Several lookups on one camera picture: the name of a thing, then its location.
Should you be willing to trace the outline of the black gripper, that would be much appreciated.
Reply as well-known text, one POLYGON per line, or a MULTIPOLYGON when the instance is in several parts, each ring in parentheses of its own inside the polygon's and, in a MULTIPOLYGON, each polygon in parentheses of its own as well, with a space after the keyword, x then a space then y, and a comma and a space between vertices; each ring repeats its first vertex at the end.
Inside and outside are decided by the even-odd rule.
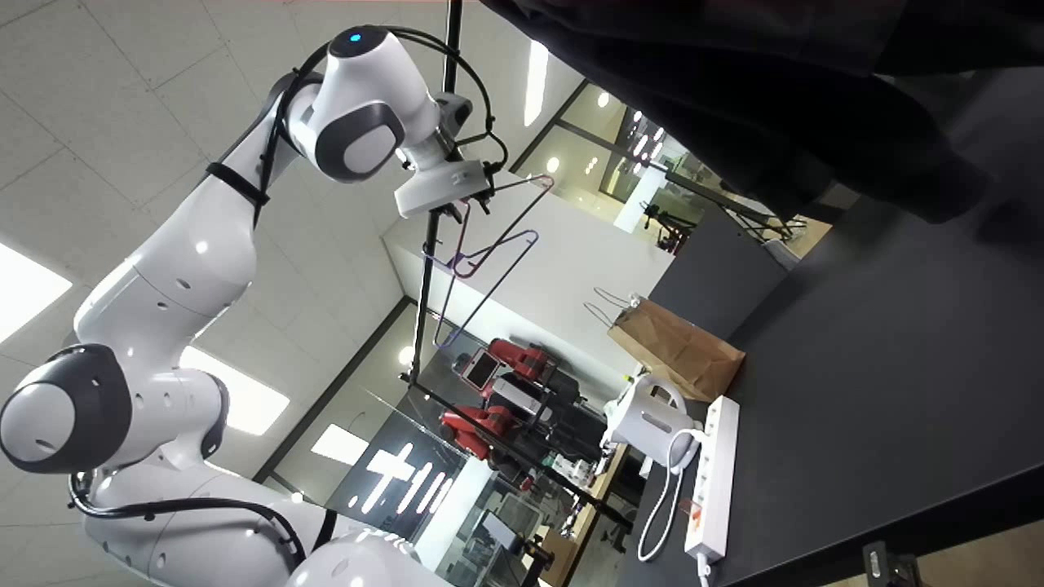
POLYGON ((491 173, 479 159, 445 163, 416 173, 406 186, 396 190, 400 214, 440 210, 456 200, 470 200, 491 190, 491 173))

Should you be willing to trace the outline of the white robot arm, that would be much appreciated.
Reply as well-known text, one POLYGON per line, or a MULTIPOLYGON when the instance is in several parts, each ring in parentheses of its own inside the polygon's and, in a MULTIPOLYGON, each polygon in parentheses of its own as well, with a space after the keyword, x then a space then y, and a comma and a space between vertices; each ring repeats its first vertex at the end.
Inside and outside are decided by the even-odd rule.
POLYGON ((445 210, 493 186, 493 170, 456 150, 464 116, 400 27, 350 27, 315 50, 86 298, 71 343, 17 381, 4 456, 62 473, 86 538, 154 587, 451 587, 407 538, 223 469, 232 391, 188 348, 245 298, 286 163, 360 183, 400 159, 396 207, 445 210))

